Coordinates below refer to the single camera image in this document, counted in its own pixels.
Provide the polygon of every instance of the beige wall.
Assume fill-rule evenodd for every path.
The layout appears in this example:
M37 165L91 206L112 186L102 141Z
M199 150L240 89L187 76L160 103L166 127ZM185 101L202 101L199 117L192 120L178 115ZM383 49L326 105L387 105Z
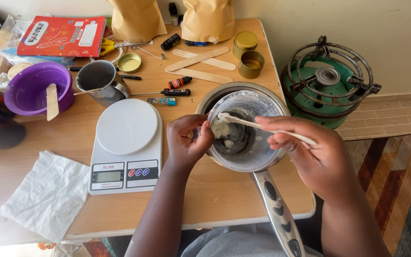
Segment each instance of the beige wall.
M158 0L169 22L169 0ZM180 12L182 2L175 0ZM361 54L383 86L379 95L411 93L411 0L235 0L236 18L257 17L266 30L278 71L302 45L327 35L333 43ZM50 12L58 16L111 15L104 0L0 0L0 13L31 19Z

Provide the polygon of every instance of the napkin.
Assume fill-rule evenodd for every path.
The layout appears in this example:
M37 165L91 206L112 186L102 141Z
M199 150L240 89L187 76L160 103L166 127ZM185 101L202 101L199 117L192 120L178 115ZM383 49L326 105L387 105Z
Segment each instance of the napkin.
M39 159L0 215L59 243L88 194L89 167L50 151Z

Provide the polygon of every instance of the scissors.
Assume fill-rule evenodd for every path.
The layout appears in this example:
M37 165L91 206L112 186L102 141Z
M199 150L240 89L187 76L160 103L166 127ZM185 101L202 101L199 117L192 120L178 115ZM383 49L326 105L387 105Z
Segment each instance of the scissors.
M115 50L118 47L131 46L131 45L146 45L148 43L115 43L109 39L102 38L101 53L99 55L105 55L106 53Z

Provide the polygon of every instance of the digital kitchen scale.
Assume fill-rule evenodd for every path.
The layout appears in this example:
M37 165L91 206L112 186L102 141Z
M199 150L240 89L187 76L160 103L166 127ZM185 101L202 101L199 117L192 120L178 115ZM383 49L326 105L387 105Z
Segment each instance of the digital kitchen scale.
M139 99L109 106L96 125L90 164L90 194L151 191L162 166L163 122Z

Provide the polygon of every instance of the book cover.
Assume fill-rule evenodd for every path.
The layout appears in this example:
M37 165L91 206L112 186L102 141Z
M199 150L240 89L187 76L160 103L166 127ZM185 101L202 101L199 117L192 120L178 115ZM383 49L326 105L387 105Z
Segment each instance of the book cover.
M104 16L36 16L18 44L18 55L98 57L106 27Z

